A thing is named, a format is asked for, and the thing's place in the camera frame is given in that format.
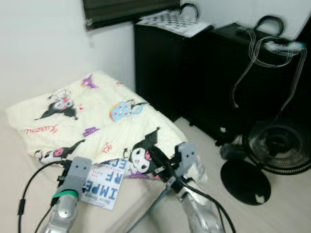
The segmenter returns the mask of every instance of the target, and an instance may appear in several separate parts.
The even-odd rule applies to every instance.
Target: blanket
[[[27,153],[39,161],[125,158],[127,177],[152,177],[151,145],[171,158],[175,145],[187,140],[146,100],[101,71],[6,112]]]

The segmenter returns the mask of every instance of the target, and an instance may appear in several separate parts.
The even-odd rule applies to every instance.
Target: fan base
[[[267,177],[256,166],[243,160],[227,161],[221,169],[227,191],[248,205],[264,204],[271,195]]]

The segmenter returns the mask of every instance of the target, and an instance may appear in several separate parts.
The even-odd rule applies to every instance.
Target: cartoon character print
[[[124,149],[123,157],[128,158],[125,176],[150,178],[150,175],[157,167],[153,162],[149,149],[157,143],[157,131],[159,127],[152,133],[145,136],[145,139],[133,146],[130,155],[126,157],[127,149]]]
[[[117,121],[124,117],[129,117],[131,114],[139,114],[146,104],[147,102],[135,104],[134,100],[119,102],[110,109],[110,119]]]
[[[72,154],[74,150],[80,145],[80,143],[84,142],[85,139],[77,142],[72,147],[62,147],[57,150],[48,151],[44,154],[43,150],[37,150],[35,152],[35,158],[39,161],[47,164],[54,161],[62,161],[67,158],[68,155]]]
[[[94,83],[93,83],[93,80],[92,80],[92,75],[90,75],[87,79],[83,79],[83,82],[82,82],[82,87],[85,87],[85,86],[89,86],[90,88],[98,88],[98,86],[96,86]]]
[[[47,111],[45,111],[42,116],[38,119],[50,117],[55,113],[63,113],[65,116],[74,117],[75,120],[78,119],[77,111],[73,108],[73,100],[70,97],[70,91],[63,90],[57,94],[51,95],[50,99],[54,99],[54,102],[49,105]]]
[[[94,126],[94,127],[92,127],[92,128],[86,129],[85,132],[84,132],[82,135],[83,135],[83,137],[87,137],[87,136],[91,135],[92,133],[95,133],[97,130],[99,130],[99,129],[97,129],[97,128]]]

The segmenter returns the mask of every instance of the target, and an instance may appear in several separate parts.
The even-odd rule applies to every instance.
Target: fan grille
[[[260,123],[243,137],[249,158],[275,174],[294,175],[311,167],[309,134],[299,125]]]

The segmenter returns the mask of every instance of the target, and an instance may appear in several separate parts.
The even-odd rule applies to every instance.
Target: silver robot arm
[[[187,215],[190,231],[192,233],[224,233],[218,216],[214,214],[214,203],[186,187],[181,187],[176,181],[175,176],[182,179],[195,164],[197,151],[194,143],[186,142],[176,146],[174,158],[168,161],[164,161],[165,157],[161,153],[160,150],[155,150],[154,153],[155,162],[159,167],[155,170],[155,174],[159,175],[162,181],[176,193]],[[172,168],[175,176],[169,172]],[[188,185],[200,190],[192,180],[188,182]]]
[[[61,196],[52,208],[49,223],[43,233],[69,233],[78,215],[79,199],[71,195]]]
[[[193,181],[188,184],[199,189]],[[177,196],[187,215],[190,232],[224,233],[219,218],[213,211],[214,203],[185,187],[181,189]]]
[[[75,157],[69,170],[58,178],[61,185],[53,196],[55,205],[42,233],[69,233],[78,215],[77,203],[84,192],[91,165],[91,160]]]

